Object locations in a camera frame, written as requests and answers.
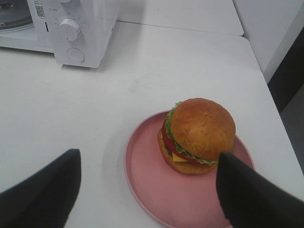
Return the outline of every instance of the microwave dial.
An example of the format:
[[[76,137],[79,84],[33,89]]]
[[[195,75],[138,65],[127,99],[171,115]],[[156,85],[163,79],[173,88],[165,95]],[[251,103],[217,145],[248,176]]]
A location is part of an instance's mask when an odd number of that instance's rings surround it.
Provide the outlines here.
[[[64,19],[58,28],[59,35],[67,41],[75,41],[81,33],[80,25],[73,19]]]

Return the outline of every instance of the bottom bun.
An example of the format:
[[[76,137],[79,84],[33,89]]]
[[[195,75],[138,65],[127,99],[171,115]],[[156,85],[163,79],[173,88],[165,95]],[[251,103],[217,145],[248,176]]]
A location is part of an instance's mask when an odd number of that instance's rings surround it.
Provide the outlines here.
[[[202,174],[206,173],[210,170],[212,170],[214,167],[216,167],[217,164],[213,165],[196,165],[196,164],[191,164],[189,162],[174,162],[172,155],[169,153],[167,148],[165,147],[165,143],[162,139],[162,130],[157,134],[157,139],[158,139],[158,145],[161,150],[161,154],[166,161],[168,165],[170,165],[173,169],[175,169],[178,172],[185,173],[185,174]]]

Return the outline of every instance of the table surface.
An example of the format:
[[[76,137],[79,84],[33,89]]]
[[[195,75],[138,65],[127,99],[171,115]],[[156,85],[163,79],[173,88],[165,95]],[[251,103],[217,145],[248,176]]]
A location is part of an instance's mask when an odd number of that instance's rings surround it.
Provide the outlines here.
[[[68,228],[162,227],[128,188],[124,150],[139,122],[193,97],[226,107],[257,172],[304,200],[303,174],[243,37],[118,22],[98,69],[0,50],[0,192],[79,148]]]
[[[122,0],[118,20],[234,36],[244,34],[232,0]]]

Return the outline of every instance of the lettuce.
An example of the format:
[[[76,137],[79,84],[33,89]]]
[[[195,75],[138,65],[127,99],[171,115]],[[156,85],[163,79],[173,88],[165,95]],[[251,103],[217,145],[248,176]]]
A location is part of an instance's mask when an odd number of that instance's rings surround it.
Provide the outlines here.
[[[182,102],[182,101],[176,103],[176,104],[175,104],[175,107],[173,107],[173,108],[169,111],[168,116],[167,116],[167,118],[166,118],[166,122],[165,122],[165,128],[166,128],[167,136],[168,136],[170,139],[172,139],[172,140],[174,140],[174,137],[173,137],[173,134],[172,134],[172,132],[171,132],[171,117],[172,117],[172,115],[173,115],[173,113],[174,113],[174,110],[176,109],[176,107],[177,107],[181,102]],[[216,160],[216,161],[208,161],[208,160],[205,160],[205,159],[201,159],[201,158],[199,158],[199,157],[197,157],[197,156],[195,156],[195,155],[189,153],[189,152],[186,151],[185,149],[183,149],[178,143],[176,143],[176,141],[174,141],[174,142],[175,142],[175,145],[176,145],[176,151],[177,151],[177,153],[186,153],[186,157],[187,157],[187,158],[195,159],[195,160],[197,160],[200,164],[213,165],[213,164],[215,164],[215,163],[218,163],[218,160]]]

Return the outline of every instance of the microwave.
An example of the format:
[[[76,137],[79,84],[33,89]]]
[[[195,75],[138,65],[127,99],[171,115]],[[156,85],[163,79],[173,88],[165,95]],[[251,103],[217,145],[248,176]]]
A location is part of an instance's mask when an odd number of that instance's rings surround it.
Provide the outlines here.
[[[51,52],[59,64],[99,67],[119,0],[0,0],[0,47]]]

